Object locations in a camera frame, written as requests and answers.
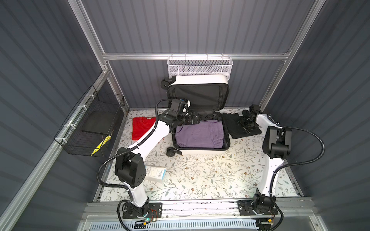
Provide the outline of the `white black suitcase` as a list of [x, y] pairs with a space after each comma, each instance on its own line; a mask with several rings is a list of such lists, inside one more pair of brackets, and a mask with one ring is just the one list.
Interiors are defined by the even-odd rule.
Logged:
[[167, 155], [224, 154], [230, 138], [220, 110], [224, 108], [229, 84], [222, 74], [174, 76], [163, 79], [168, 109], [160, 115], [169, 126], [173, 146]]

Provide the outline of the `red t-shirt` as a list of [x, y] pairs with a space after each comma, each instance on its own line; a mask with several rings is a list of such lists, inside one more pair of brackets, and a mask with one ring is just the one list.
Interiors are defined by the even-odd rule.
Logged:
[[155, 117], [134, 117], [132, 140], [137, 141], [142, 138], [155, 124]]

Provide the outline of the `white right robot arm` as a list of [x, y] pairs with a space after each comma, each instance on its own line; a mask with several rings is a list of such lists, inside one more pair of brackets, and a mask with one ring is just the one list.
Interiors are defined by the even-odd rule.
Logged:
[[[276, 181], [278, 172], [286, 167], [307, 165], [318, 161], [325, 153], [325, 144], [316, 134], [297, 127], [280, 126], [270, 115], [262, 114], [260, 111], [252, 111], [248, 118], [241, 120], [241, 125], [251, 131], [252, 129], [262, 128], [265, 137], [262, 150], [267, 155], [263, 176], [256, 189], [252, 200], [239, 200], [238, 209], [242, 216], [278, 214], [276, 205]], [[285, 159], [292, 150], [293, 130], [303, 131], [316, 138], [321, 145], [319, 155], [311, 160], [284, 164]]]

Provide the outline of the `black t-shirt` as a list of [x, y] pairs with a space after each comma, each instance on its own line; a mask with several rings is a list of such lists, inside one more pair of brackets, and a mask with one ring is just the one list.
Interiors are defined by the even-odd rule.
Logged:
[[241, 119], [247, 119], [249, 117], [249, 112], [244, 110], [239, 113], [223, 113], [222, 118], [225, 123], [228, 133], [231, 135], [232, 139], [239, 139], [254, 135], [259, 135], [262, 131], [259, 129], [258, 125], [253, 127], [243, 127], [240, 123]]

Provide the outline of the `purple trousers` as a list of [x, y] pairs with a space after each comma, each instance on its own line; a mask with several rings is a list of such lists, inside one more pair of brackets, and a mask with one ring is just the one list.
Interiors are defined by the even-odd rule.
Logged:
[[175, 139], [181, 148], [219, 149], [224, 145], [222, 121], [206, 120], [176, 128]]

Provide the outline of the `white box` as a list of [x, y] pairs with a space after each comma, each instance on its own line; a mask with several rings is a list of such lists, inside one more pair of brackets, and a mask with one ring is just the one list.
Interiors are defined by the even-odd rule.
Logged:
[[165, 174], [166, 174], [166, 168], [165, 167], [158, 167], [158, 166], [146, 166], [146, 181], [152, 181], [152, 182], [159, 182], [163, 183]]

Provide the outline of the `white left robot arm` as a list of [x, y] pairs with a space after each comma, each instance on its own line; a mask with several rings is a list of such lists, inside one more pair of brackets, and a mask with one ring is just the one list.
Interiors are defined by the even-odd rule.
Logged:
[[[137, 142], [117, 151], [98, 169], [97, 182], [105, 188], [123, 188], [130, 196], [134, 213], [144, 217], [149, 211], [149, 198], [142, 185], [146, 176], [145, 159], [159, 141], [170, 134], [176, 127], [186, 124], [190, 108], [190, 101], [186, 99], [162, 99], [155, 106], [155, 123]], [[102, 181], [101, 171], [111, 161], [115, 164], [116, 174], [122, 184], [110, 184]]]

